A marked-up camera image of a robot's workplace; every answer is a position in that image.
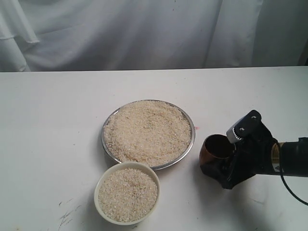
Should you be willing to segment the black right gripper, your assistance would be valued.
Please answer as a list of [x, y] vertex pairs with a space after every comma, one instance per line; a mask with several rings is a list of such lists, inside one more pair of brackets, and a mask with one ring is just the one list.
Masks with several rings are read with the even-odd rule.
[[235, 144], [231, 160], [212, 161], [201, 165], [204, 175], [216, 180], [223, 189], [232, 189], [255, 175], [279, 175], [272, 157], [279, 157], [279, 143], [261, 123]]

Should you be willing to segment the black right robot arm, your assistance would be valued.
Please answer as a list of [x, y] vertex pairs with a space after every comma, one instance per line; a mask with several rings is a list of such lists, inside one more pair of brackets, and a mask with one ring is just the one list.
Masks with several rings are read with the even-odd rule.
[[255, 175], [307, 177], [308, 139], [278, 142], [264, 124], [235, 143], [226, 135], [214, 134], [204, 140], [199, 166], [224, 189]]

